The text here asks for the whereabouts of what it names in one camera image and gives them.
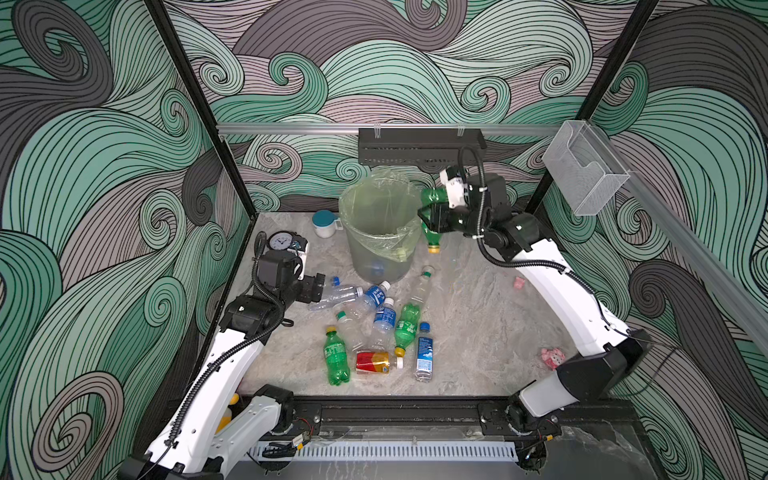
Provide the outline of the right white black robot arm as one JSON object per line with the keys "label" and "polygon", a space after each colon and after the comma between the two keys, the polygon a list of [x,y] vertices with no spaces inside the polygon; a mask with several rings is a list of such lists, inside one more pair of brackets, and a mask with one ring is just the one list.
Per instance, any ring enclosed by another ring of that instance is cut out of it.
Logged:
{"label": "right white black robot arm", "polygon": [[577,353],[516,393],[513,419],[523,426],[578,402],[606,396],[650,352],[651,338],[608,310],[568,265],[551,233],[510,203],[496,174],[468,176],[450,167],[422,193],[418,212],[432,234],[459,232],[477,241],[491,264],[517,269],[563,323]]}

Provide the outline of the clear bottle green cap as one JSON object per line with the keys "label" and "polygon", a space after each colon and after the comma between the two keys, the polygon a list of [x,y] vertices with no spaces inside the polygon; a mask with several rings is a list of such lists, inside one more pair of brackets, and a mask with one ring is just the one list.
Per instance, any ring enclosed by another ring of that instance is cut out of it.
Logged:
{"label": "clear bottle green cap", "polygon": [[411,304],[418,306],[423,306],[425,304],[431,291],[433,276],[434,272],[432,269],[424,268],[422,270],[413,283],[410,296]]}

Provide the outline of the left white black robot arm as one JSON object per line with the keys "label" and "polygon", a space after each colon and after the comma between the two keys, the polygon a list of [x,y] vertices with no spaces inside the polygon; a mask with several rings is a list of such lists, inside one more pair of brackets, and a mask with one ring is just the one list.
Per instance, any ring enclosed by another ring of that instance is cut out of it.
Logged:
{"label": "left white black robot arm", "polygon": [[292,392],[267,385],[235,395],[288,307],[319,301],[325,277],[306,274],[307,253],[294,246],[256,254],[254,293],[227,306],[181,405],[145,453],[122,463],[118,478],[224,479],[264,435],[292,429]]}

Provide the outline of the blue label water bottle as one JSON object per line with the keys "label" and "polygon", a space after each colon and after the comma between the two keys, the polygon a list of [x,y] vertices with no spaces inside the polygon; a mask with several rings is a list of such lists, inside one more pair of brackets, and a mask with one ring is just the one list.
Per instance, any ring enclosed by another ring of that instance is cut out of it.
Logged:
{"label": "blue label water bottle", "polygon": [[434,339],[428,322],[419,324],[416,350],[415,378],[420,382],[428,382],[434,374]]}

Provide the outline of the clear bottle white cap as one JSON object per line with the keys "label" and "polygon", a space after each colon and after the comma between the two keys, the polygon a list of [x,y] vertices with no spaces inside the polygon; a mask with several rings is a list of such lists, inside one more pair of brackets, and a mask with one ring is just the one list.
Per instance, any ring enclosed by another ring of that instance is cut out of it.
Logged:
{"label": "clear bottle white cap", "polygon": [[353,285],[332,286],[324,290],[319,302],[308,305],[309,311],[319,311],[337,305],[357,300],[363,294],[363,289]]}

